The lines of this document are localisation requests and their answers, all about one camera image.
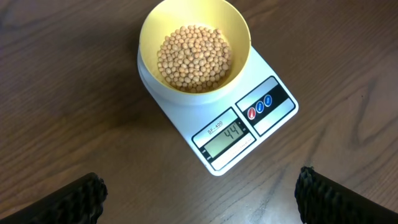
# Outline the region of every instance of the red button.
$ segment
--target red button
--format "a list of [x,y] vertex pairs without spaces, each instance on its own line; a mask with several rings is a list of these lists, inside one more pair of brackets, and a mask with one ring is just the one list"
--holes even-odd
[[254,119],[255,117],[256,117],[256,110],[253,107],[249,108],[249,110],[248,110],[248,118],[249,119]]

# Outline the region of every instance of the display number 44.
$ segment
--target display number 44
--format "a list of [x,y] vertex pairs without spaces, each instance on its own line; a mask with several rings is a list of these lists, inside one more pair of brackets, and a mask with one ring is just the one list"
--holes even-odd
[[226,137],[231,137],[231,139],[235,139],[240,136],[238,130],[236,129],[236,124],[230,126],[226,131],[224,131]]

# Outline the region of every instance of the black textured object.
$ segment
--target black textured object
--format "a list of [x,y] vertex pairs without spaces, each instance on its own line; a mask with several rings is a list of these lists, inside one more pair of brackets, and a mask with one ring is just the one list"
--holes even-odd
[[95,224],[108,191],[90,173],[32,205],[0,220],[0,224]]
[[350,189],[301,168],[294,196],[301,221],[308,224],[398,223],[398,214]]

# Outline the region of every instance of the brown tabletop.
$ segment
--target brown tabletop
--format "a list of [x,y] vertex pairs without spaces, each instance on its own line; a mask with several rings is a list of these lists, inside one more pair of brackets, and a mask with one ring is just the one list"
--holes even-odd
[[96,172],[99,223],[300,223],[304,165],[398,212],[397,1],[231,1],[300,109],[221,177],[139,78],[158,2],[0,1],[0,218]]

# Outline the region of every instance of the black panel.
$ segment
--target black panel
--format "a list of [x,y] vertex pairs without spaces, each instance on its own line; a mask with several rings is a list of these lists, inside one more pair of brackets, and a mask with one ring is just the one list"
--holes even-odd
[[[248,118],[248,111],[251,107],[256,109],[256,104],[258,101],[264,102],[264,98],[266,95],[270,95],[272,98],[272,103],[269,107],[264,107],[264,111],[262,113],[257,113],[256,112],[256,117],[253,120],[250,120]],[[283,89],[281,85],[275,86],[272,90],[270,90],[268,93],[264,93],[264,96],[256,100],[255,103],[253,103],[248,109],[244,110],[242,112],[243,116],[248,120],[251,126],[254,126],[257,124],[262,118],[265,118],[269,113],[271,113],[275,108],[277,108],[281,103],[283,103],[286,99],[288,99],[289,96]]]

